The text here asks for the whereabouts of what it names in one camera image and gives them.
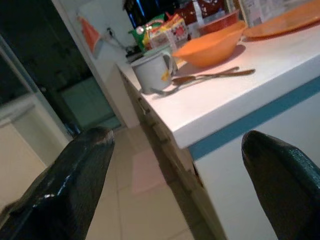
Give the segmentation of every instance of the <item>orange plate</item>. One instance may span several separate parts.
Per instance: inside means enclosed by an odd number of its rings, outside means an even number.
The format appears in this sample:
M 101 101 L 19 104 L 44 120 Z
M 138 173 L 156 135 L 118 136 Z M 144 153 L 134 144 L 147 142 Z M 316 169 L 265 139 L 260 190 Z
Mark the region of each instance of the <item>orange plate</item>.
M 247 38 L 266 38 L 292 32 L 320 21 L 320 0 L 296 7 L 243 32 Z

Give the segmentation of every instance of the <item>snack package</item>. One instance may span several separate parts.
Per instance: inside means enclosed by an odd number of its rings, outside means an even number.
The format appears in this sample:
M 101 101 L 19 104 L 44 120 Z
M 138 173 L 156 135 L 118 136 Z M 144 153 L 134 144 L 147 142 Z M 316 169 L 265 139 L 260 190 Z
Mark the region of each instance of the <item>snack package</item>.
M 150 30 L 153 28 L 158 28 L 163 25 L 165 22 L 165 14 L 154 17 L 151 21 L 146 23 L 143 26 L 138 26 L 136 29 L 130 31 L 129 33 L 133 35 L 136 43 L 142 52 L 150 49 L 149 40 L 150 40 Z
M 180 48 L 188 40 L 188 29 L 185 21 L 178 14 L 168 15 L 169 20 L 150 31 L 150 45 L 157 48 L 170 43 L 173 51 Z

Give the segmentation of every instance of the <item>white countertop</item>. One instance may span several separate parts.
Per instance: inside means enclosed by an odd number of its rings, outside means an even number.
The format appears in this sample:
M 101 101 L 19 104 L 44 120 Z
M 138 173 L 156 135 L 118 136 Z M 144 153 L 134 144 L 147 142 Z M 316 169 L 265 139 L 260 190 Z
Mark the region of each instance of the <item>white countertop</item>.
M 268 40 L 241 41 L 239 45 L 239 53 L 245 50 L 224 64 L 199 70 L 187 63 L 180 71 L 215 73 L 239 66 L 241 70 L 254 68 L 255 74 L 205 81 L 164 98 L 141 94 L 180 148 L 189 147 L 320 76 L 320 25 Z M 132 68 L 125 64 L 119 68 L 139 90 Z

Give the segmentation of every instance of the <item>doorway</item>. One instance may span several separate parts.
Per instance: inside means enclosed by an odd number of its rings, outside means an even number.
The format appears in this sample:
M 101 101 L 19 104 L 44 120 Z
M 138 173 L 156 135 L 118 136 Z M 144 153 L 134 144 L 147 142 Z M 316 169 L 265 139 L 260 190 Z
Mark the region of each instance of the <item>doorway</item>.
M 73 136 L 121 127 L 51 0 L 0 1 L 0 35 Z

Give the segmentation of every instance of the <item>white wall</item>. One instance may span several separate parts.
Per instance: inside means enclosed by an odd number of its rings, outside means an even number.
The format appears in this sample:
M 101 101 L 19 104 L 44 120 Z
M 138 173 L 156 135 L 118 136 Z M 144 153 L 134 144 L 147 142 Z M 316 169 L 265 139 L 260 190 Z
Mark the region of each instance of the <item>white wall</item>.
M 18 200 L 45 168 L 12 124 L 0 127 L 0 211 Z
M 99 31 L 111 27 L 122 44 L 133 45 L 134 39 L 127 33 L 132 29 L 132 25 L 127 13 L 122 10 L 122 1 L 52 0 L 52 2 L 118 118 L 129 128 L 137 126 L 139 120 L 121 78 L 112 79 L 112 84 L 108 84 L 115 64 L 127 61 L 125 51 L 114 47 L 116 43 L 112 41 L 113 45 L 104 43 L 98 57 L 94 58 L 82 34 L 82 26 L 77 20 L 78 13 L 85 15 L 83 17 L 88 18 Z

